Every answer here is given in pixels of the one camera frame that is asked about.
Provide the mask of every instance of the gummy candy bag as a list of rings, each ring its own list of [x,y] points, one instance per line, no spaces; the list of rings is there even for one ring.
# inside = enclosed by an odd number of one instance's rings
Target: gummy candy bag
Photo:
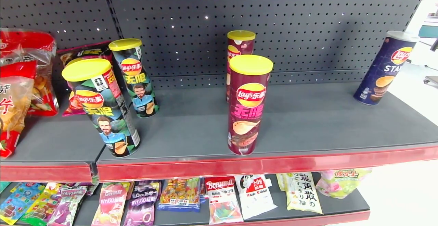
[[[371,171],[372,168],[322,171],[316,189],[325,196],[343,199],[353,192]]]
[[[210,208],[209,224],[244,221],[237,202],[234,182],[234,177],[205,178]]]

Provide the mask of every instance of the lay's logo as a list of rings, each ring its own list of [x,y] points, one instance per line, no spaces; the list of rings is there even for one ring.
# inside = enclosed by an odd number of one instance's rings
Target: lay's logo
[[[400,65],[404,63],[412,52],[412,47],[403,47],[395,51],[391,56],[391,61],[395,65]]]

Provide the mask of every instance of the plastic packaging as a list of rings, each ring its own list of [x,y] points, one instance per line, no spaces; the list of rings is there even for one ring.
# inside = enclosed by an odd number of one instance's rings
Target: plastic packaging
[[[209,224],[243,222],[241,209],[234,190],[234,177],[205,178],[208,193]]]
[[[124,226],[152,226],[154,224],[154,203],[159,198],[161,181],[136,181]]]
[[[62,64],[66,67],[69,64],[74,62],[84,60],[84,59],[106,59],[111,62],[112,54],[110,49],[108,48],[109,41],[107,42],[99,42],[92,43],[89,45],[82,45],[78,47],[73,47],[70,49],[60,50],[57,52],[59,58],[61,59]],[[73,89],[73,86],[67,82],[70,89]],[[75,92],[71,92],[68,97],[69,105],[68,108],[64,111],[62,116],[69,115],[85,115],[85,112],[82,108],[82,103],[78,101],[75,96]]]
[[[25,127],[36,61],[4,65],[0,70],[0,156],[6,158],[14,153]]]
[[[87,187],[66,187],[60,191],[61,201],[47,226],[72,226],[78,207],[87,193]]]
[[[343,199],[352,193],[371,171],[372,168],[322,171],[316,189],[325,196]]]
[[[312,173],[283,173],[287,210],[309,211],[322,214]]]
[[[59,106],[52,87],[52,58],[56,53],[55,39],[48,33],[0,28],[0,64],[37,61],[37,71],[31,105],[27,115],[54,116]]]
[[[235,176],[244,220],[277,208],[265,175]]]
[[[39,183],[22,183],[0,205],[0,219],[14,225],[38,198],[44,186]]]
[[[45,226],[61,200],[56,196],[61,186],[58,183],[47,183],[44,191],[20,220],[33,226]]]
[[[157,209],[173,212],[199,212],[199,178],[169,179],[163,184],[164,190]]]
[[[120,226],[129,182],[104,183],[91,226]]]

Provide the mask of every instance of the blue snack bag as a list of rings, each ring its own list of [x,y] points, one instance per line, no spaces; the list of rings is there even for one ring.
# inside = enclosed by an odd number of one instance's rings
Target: blue snack bag
[[[172,212],[200,212],[200,179],[169,179],[163,184],[157,209]]]
[[[0,205],[0,219],[14,225],[38,198],[44,186],[39,183],[21,183]]]

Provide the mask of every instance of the chip bag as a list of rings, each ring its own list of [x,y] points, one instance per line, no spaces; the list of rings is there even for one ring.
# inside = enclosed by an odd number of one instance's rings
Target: chip bag
[[[34,84],[36,61],[17,62],[0,67],[0,156],[15,151],[25,127]]]
[[[343,199],[352,193],[371,171],[372,168],[322,171],[316,189],[325,196]]]
[[[48,33],[15,28],[0,28],[0,36],[2,42],[0,65],[37,61],[33,95],[27,115],[56,115],[59,106],[52,87],[55,39]]]
[[[74,62],[84,60],[84,59],[106,59],[111,62],[112,52],[108,48],[109,41],[107,42],[99,42],[93,43],[90,45],[78,46],[70,49],[65,49],[58,51],[58,56],[61,59],[62,64],[66,67],[69,64]],[[67,82],[70,89],[72,89],[72,85]],[[75,93],[72,91],[70,96],[68,97],[69,106],[64,111],[62,116],[69,115],[85,115],[85,112],[82,109],[82,104],[75,97]]]

